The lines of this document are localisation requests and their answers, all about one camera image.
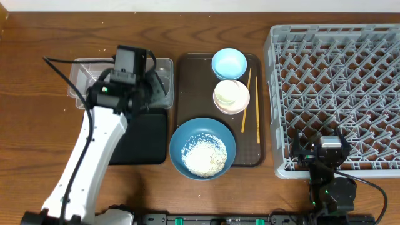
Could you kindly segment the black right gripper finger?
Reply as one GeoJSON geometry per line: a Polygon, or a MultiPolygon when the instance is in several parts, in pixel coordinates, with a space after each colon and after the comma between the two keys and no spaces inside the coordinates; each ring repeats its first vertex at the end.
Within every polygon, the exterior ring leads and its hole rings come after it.
{"type": "Polygon", "coordinates": [[[292,139],[292,150],[291,153],[292,154],[298,154],[301,150],[301,145],[300,145],[300,141],[299,141],[299,130],[296,129],[296,133],[292,139]]]}
{"type": "Polygon", "coordinates": [[[343,136],[339,126],[335,128],[335,135],[339,138],[342,146],[342,152],[343,153],[350,153],[351,151],[351,145],[348,143],[346,138],[343,136]]]}

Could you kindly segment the cream white cup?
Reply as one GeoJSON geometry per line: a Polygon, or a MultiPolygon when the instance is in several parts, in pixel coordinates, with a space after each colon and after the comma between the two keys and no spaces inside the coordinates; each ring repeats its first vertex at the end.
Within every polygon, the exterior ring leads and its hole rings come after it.
{"type": "Polygon", "coordinates": [[[233,104],[238,99],[238,94],[239,86],[232,80],[220,81],[214,89],[216,101],[222,105],[233,104]]]}

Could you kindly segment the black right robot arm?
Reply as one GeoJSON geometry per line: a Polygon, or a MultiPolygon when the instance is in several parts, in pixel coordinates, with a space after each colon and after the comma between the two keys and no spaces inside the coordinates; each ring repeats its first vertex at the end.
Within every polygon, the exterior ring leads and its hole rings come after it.
{"type": "Polygon", "coordinates": [[[348,212],[354,210],[356,182],[336,177],[335,169],[349,156],[351,145],[336,128],[333,136],[322,136],[317,142],[301,147],[299,131],[292,140],[290,156],[300,167],[308,168],[309,195],[314,209],[304,218],[306,224],[349,224],[348,212]]]}

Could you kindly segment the dark blue plate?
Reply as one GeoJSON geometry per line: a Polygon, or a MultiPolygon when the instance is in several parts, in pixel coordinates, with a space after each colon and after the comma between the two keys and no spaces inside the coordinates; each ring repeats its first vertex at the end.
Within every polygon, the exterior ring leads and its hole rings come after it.
{"type": "Polygon", "coordinates": [[[175,130],[169,143],[169,155],[174,167],[182,175],[197,181],[208,181],[222,176],[233,165],[236,151],[236,140],[231,130],[223,123],[207,117],[184,122],[175,130]],[[227,153],[224,166],[212,176],[202,177],[194,174],[184,162],[184,157],[201,141],[225,149],[227,153]]]}

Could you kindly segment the white napkin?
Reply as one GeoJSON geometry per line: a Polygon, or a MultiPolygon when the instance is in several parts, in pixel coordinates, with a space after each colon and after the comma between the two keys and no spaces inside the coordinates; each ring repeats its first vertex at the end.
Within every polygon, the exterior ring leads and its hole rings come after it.
{"type": "Polygon", "coordinates": [[[150,105],[161,105],[168,94],[158,73],[156,71],[147,73],[145,79],[151,87],[150,105]]]}

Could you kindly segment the rice pile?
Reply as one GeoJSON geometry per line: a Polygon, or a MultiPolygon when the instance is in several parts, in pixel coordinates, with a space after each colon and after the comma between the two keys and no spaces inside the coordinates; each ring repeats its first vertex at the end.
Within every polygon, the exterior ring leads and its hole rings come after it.
{"type": "Polygon", "coordinates": [[[191,173],[208,178],[223,170],[228,152],[217,136],[201,133],[186,141],[181,149],[181,159],[191,173]]]}

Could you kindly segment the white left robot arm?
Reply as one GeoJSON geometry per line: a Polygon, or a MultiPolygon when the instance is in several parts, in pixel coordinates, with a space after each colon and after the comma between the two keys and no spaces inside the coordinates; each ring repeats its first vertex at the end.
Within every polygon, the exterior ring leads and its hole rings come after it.
{"type": "Polygon", "coordinates": [[[110,61],[113,67],[104,70],[85,94],[54,65],[56,58],[43,58],[76,93],[85,113],[57,186],[41,211],[25,212],[21,224],[134,224],[134,214],[123,206],[100,215],[95,208],[111,156],[128,128],[129,118],[167,94],[156,66],[146,67],[148,57],[155,57],[148,49],[118,46],[110,61]]]}

